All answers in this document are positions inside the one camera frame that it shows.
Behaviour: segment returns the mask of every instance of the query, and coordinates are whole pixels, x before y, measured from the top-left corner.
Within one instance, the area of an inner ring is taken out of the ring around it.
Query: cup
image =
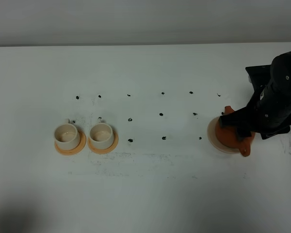
[[[77,128],[70,124],[70,120],[66,119],[64,124],[55,129],[54,139],[60,149],[72,150],[80,143],[80,134]]]
[[[114,142],[113,129],[106,123],[98,123],[91,128],[89,139],[94,148],[99,150],[107,149]]]

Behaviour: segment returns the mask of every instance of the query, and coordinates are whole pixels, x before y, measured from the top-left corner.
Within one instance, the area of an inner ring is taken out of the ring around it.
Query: cup handle
[[[239,147],[239,151],[243,157],[247,157],[251,152],[251,145],[248,141],[242,141],[241,146]]]

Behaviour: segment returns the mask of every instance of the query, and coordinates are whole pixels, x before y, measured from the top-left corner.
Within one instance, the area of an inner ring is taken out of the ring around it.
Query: white table
[[[244,68],[288,51],[291,43],[0,48],[0,201],[37,203],[49,226],[40,232],[291,233],[291,132],[257,135],[247,158],[222,154],[206,134],[224,106],[249,101]],[[88,135],[98,117],[118,132],[113,152],[55,151],[65,118]]]

